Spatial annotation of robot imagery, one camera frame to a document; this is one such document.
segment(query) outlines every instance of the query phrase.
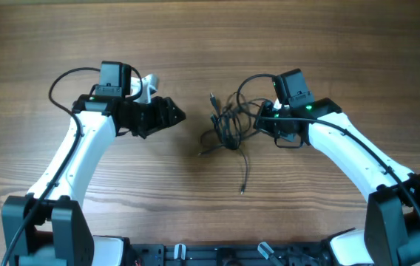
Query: wooden table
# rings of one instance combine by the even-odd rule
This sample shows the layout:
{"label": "wooden table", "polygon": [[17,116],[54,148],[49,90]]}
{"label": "wooden table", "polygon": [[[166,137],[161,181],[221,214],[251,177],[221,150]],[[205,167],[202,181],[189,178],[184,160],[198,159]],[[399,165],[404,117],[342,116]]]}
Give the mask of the wooden table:
{"label": "wooden table", "polygon": [[[69,118],[47,100],[62,72],[123,61],[160,78],[187,120],[142,140],[119,137],[98,164],[84,213],[98,235],[134,243],[318,240],[362,228],[366,203],[311,147],[278,149],[258,135],[236,151],[198,157],[211,128],[209,94],[226,98],[260,72],[301,68],[315,97],[420,172],[420,2],[218,1],[0,7],[0,210],[41,176]],[[97,83],[73,75],[66,106]],[[275,98],[268,80],[245,88]],[[4,238],[0,220],[0,259]]]}

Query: wood grain surface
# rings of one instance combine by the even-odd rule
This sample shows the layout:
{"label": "wood grain surface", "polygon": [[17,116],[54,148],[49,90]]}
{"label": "wood grain surface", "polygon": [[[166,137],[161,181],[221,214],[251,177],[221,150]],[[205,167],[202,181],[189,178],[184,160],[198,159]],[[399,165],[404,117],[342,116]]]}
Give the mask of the wood grain surface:
{"label": "wood grain surface", "polygon": [[[41,176],[69,118],[47,100],[62,72],[123,61],[160,78],[187,120],[142,140],[119,137],[90,183],[94,234],[134,243],[318,240],[364,227],[366,203],[311,147],[278,149],[258,135],[198,157],[211,128],[209,94],[226,98],[249,75],[301,68],[316,98],[338,103],[378,147],[420,172],[420,1],[217,1],[0,7],[0,210]],[[96,83],[57,87],[66,106]],[[275,98],[270,81],[245,88]],[[0,259],[4,239],[0,220]]]}

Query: white plastic part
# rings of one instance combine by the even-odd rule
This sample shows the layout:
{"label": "white plastic part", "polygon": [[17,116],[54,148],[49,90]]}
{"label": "white plastic part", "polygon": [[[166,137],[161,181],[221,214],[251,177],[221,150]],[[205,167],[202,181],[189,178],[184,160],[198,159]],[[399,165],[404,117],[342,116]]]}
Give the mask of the white plastic part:
{"label": "white plastic part", "polygon": [[93,236],[92,266],[120,266],[123,258],[123,241],[105,236]]}
{"label": "white plastic part", "polygon": [[[358,137],[366,146],[376,153],[388,166],[391,166],[401,181],[407,180],[412,173],[407,167],[401,166],[379,150],[363,136],[348,120],[344,113],[330,113],[318,118],[327,121]],[[359,189],[365,200],[369,194],[376,191],[379,185],[391,187],[396,181],[368,154],[358,143],[340,131],[321,123],[313,123],[308,127],[308,137],[311,145],[327,155],[345,173]]]}
{"label": "white plastic part", "polygon": [[330,246],[341,265],[373,264],[365,245],[365,231],[354,230],[334,237]]}
{"label": "white plastic part", "polygon": [[[158,91],[158,77],[149,74],[143,78],[143,93],[135,100],[137,103],[151,103],[151,95]],[[136,95],[141,89],[139,78],[131,77],[131,96]]]}
{"label": "white plastic part", "polygon": [[[82,111],[77,114],[77,117],[82,125],[83,137],[70,158],[70,163],[59,177],[58,185],[51,190],[46,199],[58,200],[60,196],[66,195],[70,196],[71,200],[78,201],[82,206],[93,172],[101,156],[115,139],[116,130],[112,117],[104,116],[100,112]],[[69,131],[52,162],[27,193],[34,193],[36,199],[41,196],[69,152],[75,133],[75,121],[71,118]]]}

